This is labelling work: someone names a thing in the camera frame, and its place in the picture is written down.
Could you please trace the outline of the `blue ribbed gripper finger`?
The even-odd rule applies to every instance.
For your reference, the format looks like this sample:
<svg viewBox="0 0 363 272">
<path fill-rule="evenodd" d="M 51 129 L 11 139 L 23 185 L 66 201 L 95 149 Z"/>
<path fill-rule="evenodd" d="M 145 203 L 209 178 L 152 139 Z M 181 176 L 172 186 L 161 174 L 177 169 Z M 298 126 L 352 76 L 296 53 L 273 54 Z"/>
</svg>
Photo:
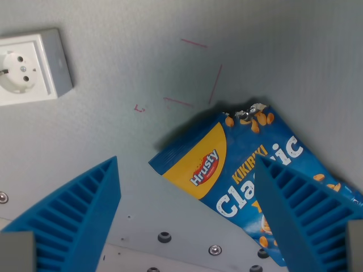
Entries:
<svg viewBox="0 0 363 272">
<path fill-rule="evenodd" d="M 38 201 L 2 232 L 32 232 L 37 271 L 95 271 L 120 200 L 114 156 Z"/>
<path fill-rule="evenodd" d="M 289 271 L 348 271 L 346 227 L 362 207 L 303 173 L 256 157 L 255 197 Z"/>
</svg>

